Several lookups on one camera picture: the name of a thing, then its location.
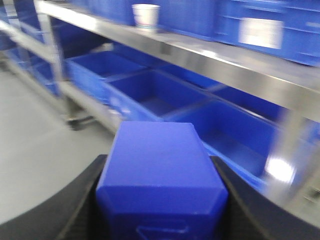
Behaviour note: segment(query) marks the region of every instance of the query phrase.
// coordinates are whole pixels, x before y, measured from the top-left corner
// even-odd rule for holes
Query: gray floor
[[[70,130],[43,98],[0,69],[0,224],[54,195],[112,141],[97,122]]]

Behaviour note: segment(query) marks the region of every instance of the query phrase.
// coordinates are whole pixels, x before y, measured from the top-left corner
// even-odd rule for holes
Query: white label
[[[282,21],[243,18],[239,27],[239,42],[261,46],[265,48],[280,49],[283,38]]]

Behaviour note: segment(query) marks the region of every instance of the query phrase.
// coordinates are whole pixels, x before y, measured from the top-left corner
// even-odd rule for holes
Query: stainless steel shelf
[[[50,104],[52,104],[61,114],[66,114],[66,109],[64,108],[61,100],[54,95],[52,95],[44,86],[38,83],[28,72],[24,71],[18,67],[14,62],[7,59],[5,61],[7,67],[10,71],[19,76],[19,79],[30,86],[34,91],[36,91],[40,96],[46,99]]]
[[[116,133],[121,119],[116,111],[104,105],[75,87],[71,82],[62,81],[59,88],[65,96],[72,99],[77,105],[85,109],[91,116],[95,117],[103,126],[112,133]]]
[[[148,33],[94,16],[65,1],[37,0],[38,9],[320,122],[320,68],[180,34]]]
[[[35,53],[49,63],[53,62],[53,55],[51,54],[49,48],[42,42],[39,42],[31,36],[28,36],[27,34],[21,32],[19,29],[2,20],[0,20],[0,31],[3,31],[7,35],[9,35],[11,40],[21,47]]]

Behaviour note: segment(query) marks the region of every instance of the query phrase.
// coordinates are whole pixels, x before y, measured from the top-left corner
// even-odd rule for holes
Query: blue bin
[[[96,189],[113,240],[209,240],[228,192],[193,126],[121,124]]]
[[[217,41],[301,64],[319,64],[319,0],[222,0],[220,4]]]
[[[134,26],[133,4],[152,4],[152,0],[92,0],[94,14],[118,24]]]
[[[214,41],[218,0],[153,0],[160,5],[159,26],[194,38]]]
[[[167,64],[161,67],[158,67],[160,71],[172,74],[181,80],[185,80],[200,89],[212,90],[218,86],[222,86],[220,82],[212,80],[208,77],[197,74],[193,71],[189,71],[183,67],[179,67],[173,64]]]
[[[165,61],[157,57],[151,56],[142,51],[136,50],[132,47],[123,45],[115,41],[112,43],[113,43],[114,53],[121,55],[127,59],[130,59],[140,65],[150,67],[150,68],[157,68],[159,66],[167,64]]]
[[[0,51],[14,48],[16,44],[3,32],[0,32]]]
[[[42,61],[33,68],[34,77],[54,96],[59,96],[58,85],[54,79],[51,66],[48,62]]]
[[[20,53],[17,47],[4,51],[4,54],[7,56],[7,58],[9,58],[11,61],[13,61],[16,65],[18,65],[23,70],[27,69],[27,64],[25,61],[21,59]]]
[[[279,105],[232,87],[225,87],[215,91],[214,95],[228,100],[271,121],[276,121],[283,109]]]
[[[66,60],[71,81],[88,95],[109,104],[103,82],[118,78],[121,74],[144,68],[110,51],[90,53]]]
[[[286,6],[290,52],[286,59],[318,66],[320,63],[320,0],[289,0]]]
[[[172,75],[149,70],[104,84],[110,105],[128,120],[163,121],[178,109],[209,98]]]
[[[168,117],[169,122],[192,123],[208,153],[222,158],[254,187],[261,187],[275,126],[221,100],[207,102]]]

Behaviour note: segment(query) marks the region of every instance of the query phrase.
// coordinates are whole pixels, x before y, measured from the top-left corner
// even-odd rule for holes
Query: crate handle
[[[175,225],[174,223],[177,224],[176,228],[169,227],[172,223],[173,225]],[[190,232],[185,221],[165,224],[168,227],[151,225],[140,225],[136,228],[136,232],[138,233],[140,240],[184,240]]]
[[[244,5],[247,9],[272,12],[272,13],[284,13],[286,2],[281,0],[247,0]]]

